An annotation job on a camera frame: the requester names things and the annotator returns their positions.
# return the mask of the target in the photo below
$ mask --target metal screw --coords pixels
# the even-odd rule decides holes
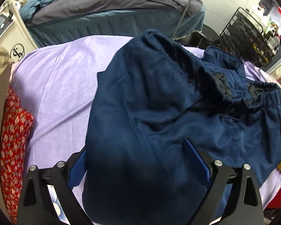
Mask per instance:
[[[29,170],[34,171],[36,168],[37,168],[36,165],[32,165],[32,166],[30,166]]]
[[[215,160],[214,164],[217,165],[218,167],[221,167],[223,165],[223,162],[220,160]]]
[[[250,169],[251,169],[251,166],[250,166],[249,164],[245,164],[245,165],[244,165],[244,169],[250,170]]]
[[[58,167],[63,167],[64,165],[65,165],[65,162],[63,162],[63,161],[60,161],[60,162],[57,163]]]

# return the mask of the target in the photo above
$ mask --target logo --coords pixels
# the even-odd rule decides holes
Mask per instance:
[[[20,61],[25,55],[24,46],[22,44],[15,44],[10,51],[10,57],[16,61]]]

